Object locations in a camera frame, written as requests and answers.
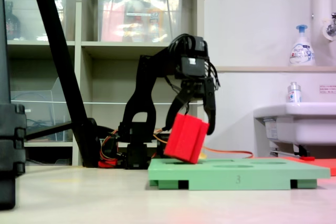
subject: black clamp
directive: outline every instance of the black clamp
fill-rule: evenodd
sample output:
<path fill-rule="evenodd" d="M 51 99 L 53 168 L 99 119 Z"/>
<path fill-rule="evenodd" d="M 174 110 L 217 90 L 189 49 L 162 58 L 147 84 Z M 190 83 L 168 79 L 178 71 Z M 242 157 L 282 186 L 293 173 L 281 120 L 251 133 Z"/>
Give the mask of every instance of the black clamp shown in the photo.
<path fill-rule="evenodd" d="M 26 115 L 23 105 L 0 104 L 0 209 L 15 206 L 15 178 L 25 173 Z"/>

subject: box on shelf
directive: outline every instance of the box on shelf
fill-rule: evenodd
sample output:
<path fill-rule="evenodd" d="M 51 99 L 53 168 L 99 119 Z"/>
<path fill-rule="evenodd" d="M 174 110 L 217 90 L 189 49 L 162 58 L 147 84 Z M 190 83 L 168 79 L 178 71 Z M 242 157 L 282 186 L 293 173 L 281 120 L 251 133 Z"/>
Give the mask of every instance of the box on shelf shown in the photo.
<path fill-rule="evenodd" d="M 98 41 L 170 42 L 181 19 L 182 0 L 98 0 Z"/>
<path fill-rule="evenodd" d="M 75 39 L 75 0 L 55 0 L 66 40 Z M 36 0 L 5 0 L 8 40 L 48 41 Z"/>
<path fill-rule="evenodd" d="M 59 78 L 51 90 L 12 91 L 10 94 L 12 103 L 25 107 L 28 134 L 44 127 L 71 121 Z M 35 141 L 71 142 L 72 130 L 51 134 Z"/>

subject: faucet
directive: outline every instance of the faucet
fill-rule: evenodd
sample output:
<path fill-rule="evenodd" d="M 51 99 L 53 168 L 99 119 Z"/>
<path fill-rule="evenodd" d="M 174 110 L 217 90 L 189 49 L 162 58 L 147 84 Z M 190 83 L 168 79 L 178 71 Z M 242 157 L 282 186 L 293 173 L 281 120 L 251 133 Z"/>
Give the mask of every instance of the faucet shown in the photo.
<path fill-rule="evenodd" d="M 331 37 L 336 36 L 336 13 L 331 14 L 333 24 L 327 27 L 327 34 Z"/>

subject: pink item in bin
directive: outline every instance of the pink item in bin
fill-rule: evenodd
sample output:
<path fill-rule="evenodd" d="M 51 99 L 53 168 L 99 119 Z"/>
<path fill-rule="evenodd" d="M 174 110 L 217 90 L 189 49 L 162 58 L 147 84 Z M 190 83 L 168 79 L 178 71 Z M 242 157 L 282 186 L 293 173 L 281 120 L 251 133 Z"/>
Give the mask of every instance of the pink item in bin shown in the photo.
<path fill-rule="evenodd" d="M 122 41 L 125 5 L 104 3 L 101 41 Z"/>

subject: label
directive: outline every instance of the label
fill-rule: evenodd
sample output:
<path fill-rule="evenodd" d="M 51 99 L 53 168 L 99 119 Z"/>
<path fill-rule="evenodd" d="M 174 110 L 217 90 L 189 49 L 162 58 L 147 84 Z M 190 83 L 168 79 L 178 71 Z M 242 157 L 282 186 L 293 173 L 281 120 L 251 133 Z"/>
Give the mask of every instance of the label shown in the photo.
<path fill-rule="evenodd" d="M 266 135 L 269 139 L 278 139 L 278 130 L 276 121 L 265 122 Z"/>
<path fill-rule="evenodd" d="M 143 16 L 143 17 L 150 17 L 150 13 L 126 13 L 127 16 Z"/>
<path fill-rule="evenodd" d="M 190 65 L 196 65 L 196 59 L 195 58 L 189 58 L 189 64 Z"/>
<path fill-rule="evenodd" d="M 300 90 L 291 90 L 288 93 L 288 102 L 302 102 Z"/>
<path fill-rule="evenodd" d="M 336 94 L 336 85 L 320 85 L 320 94 Z"/>
<path fill-rule="evenodd" d="M 315 60 L 313 49 L 304 44 L 296 44 L 292 50 L 289 62 L 292 64 L 300 64 Z"/>

